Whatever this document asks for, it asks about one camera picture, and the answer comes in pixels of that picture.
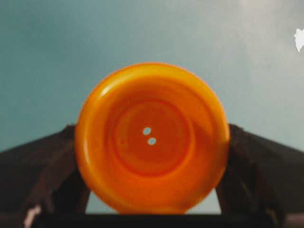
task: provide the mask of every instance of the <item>plastic cap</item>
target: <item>plastic cap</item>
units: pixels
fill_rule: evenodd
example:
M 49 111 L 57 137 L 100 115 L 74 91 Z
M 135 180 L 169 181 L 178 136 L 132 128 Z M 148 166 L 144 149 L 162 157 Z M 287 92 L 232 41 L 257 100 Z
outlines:
M 184 213 L 219 183 L 229 128 L 213 91 L 176 66 L 145 63 L 104 79 L 78 120 L 89 188 L 120 213 Z

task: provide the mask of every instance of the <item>teal backdrop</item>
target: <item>teal backdrop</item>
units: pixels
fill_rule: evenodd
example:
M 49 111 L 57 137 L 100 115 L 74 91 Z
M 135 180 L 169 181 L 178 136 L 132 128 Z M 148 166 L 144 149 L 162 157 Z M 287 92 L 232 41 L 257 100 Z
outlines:
M 304 48 L 294 38 L 303 9 L 301 0 L 2 0 L 0 151 L 76 123 L 107 74 L 147 61 L 194 72 L 229 122 L 304 150 Z M 87 211 L 114 212 L 93 194 Z M 219 213 L 215 193 L 190 213 Z

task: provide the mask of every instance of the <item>white spot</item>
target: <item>white spot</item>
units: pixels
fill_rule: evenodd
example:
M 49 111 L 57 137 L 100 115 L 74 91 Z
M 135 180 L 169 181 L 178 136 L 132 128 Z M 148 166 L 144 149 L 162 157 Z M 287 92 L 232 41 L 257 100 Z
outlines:
M 28 210 L 28 214 L 23 222 L 24 228 L 30 228 L 36 215 L 41 213 L 41 207 L 37 205 Z
M 144 135 L 150 134 L 150 133 L 151 133 L 151 128 L 150 128 L 150 127 L 145 127 L 145 128 L 143 129 L 142 133 L 143 133 Z
M 148 139 L 148 144 L 149 144 L 150 146 L 153 146 L 154 144 L 156 144 L 156 139 L 155 139 L 155 138 L 150 138 L 150 139 Z
M 304 29 L 300 30 L 297 28 L 294 37 L 296 49 L 300 52 L 301 48 L 304 46 Z

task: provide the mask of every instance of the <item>plastic object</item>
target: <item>plastic object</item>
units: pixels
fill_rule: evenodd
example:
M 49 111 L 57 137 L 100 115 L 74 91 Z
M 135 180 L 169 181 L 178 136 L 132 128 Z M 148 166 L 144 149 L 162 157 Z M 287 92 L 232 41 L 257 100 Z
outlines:
M 229 138 L 220 101 L 201 79 L 143 63 L 91 92 L 75 152 L 85 183 L 119 213 L 181 214 L 219 183 Z

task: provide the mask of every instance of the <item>small hole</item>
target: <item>small hole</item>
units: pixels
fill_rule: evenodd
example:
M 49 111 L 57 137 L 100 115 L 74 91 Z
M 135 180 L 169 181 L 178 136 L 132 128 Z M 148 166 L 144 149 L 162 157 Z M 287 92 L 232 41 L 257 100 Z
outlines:
M 150 146 L 153 146 L 154 144 L 156 144 L 156 139 L 155 139 L 155 138 L 150 138 L 150 139 L 148 139 L 148 144 L 149 144 Z
M 150 134 L 150 133 L 151 133 L 151 128 L 150 128 L 150 127 L 145 127 L 144 130 L 142 131 L 142 133 L 143 133 L 144 135 Z

